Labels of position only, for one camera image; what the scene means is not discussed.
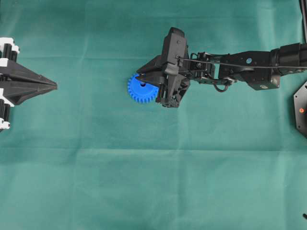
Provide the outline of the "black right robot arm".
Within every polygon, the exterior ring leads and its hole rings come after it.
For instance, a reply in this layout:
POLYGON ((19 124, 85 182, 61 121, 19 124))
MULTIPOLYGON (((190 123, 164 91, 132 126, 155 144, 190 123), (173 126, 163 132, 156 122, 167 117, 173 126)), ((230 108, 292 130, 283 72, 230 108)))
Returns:
POLYGON ((280 78, 307 69, 307 45, 296 43, 271 51, 246 51, 213 55, 206 52, 176 56, 175 63, 162 63, 156 56, 137 70, 137 80, 158 87, 156 102, 178 108, 190 82, 212 85, 218 92, 245 82, 254 90, 278 89, 280 78))

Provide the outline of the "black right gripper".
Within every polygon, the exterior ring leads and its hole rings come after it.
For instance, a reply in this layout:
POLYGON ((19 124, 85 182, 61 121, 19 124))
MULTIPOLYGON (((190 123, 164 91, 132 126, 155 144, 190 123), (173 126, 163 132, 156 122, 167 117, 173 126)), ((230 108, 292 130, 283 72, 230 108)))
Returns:
POLYGON ((163 72, 161 55, 157 55, 136 71, 140 81, 159 88, 156 103, 166 108, 178 108, 190 86, 190 79, 184 75, 167 75, 163 72))

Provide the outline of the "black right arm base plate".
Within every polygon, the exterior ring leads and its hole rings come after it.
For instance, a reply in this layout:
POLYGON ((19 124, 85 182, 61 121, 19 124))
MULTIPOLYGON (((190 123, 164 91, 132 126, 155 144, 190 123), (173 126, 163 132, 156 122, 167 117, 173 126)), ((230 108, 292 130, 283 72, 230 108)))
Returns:
POLYGON ((296 129, 307 137, 307 82, 293 95, 296 129))

